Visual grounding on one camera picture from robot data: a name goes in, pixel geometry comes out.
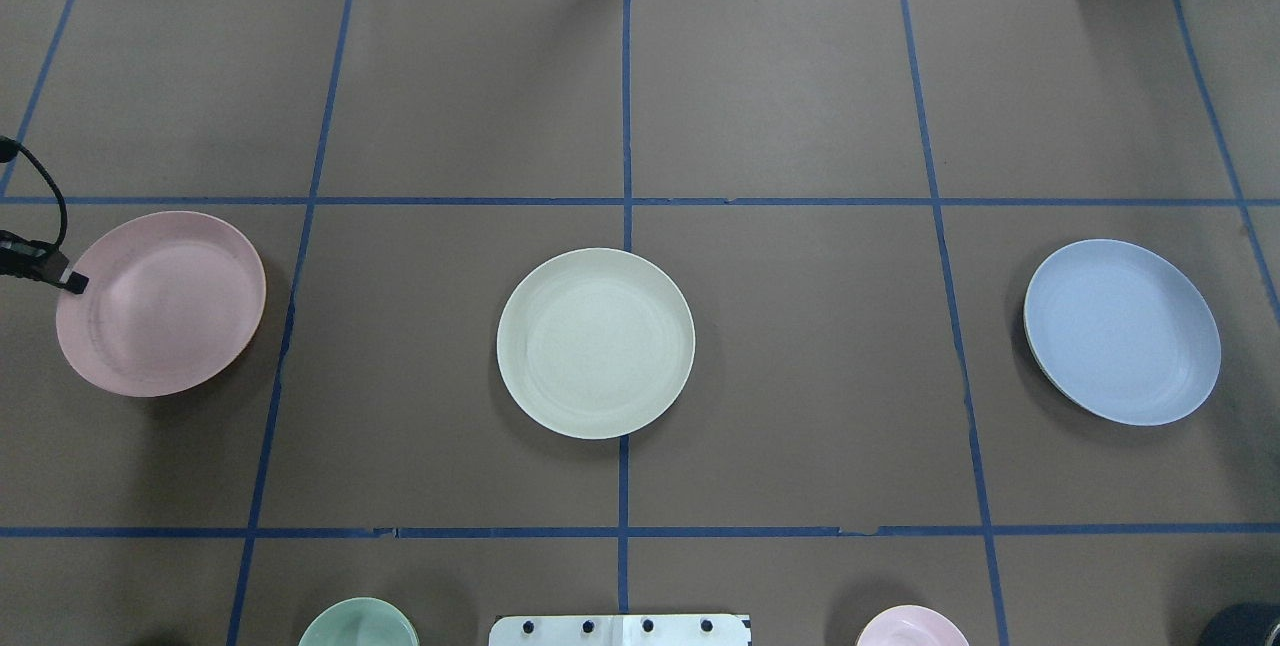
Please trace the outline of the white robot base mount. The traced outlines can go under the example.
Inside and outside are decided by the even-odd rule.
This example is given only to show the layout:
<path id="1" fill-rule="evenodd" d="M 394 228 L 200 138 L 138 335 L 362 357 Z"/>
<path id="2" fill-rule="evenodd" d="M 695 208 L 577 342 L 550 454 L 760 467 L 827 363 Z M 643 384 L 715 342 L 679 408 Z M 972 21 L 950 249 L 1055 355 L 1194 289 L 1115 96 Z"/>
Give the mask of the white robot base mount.
<path id="1" fill-rule="evenodd" d="M 751 645 L 750 618 L 727 613 L 502 617 L 489 645 Z"/>

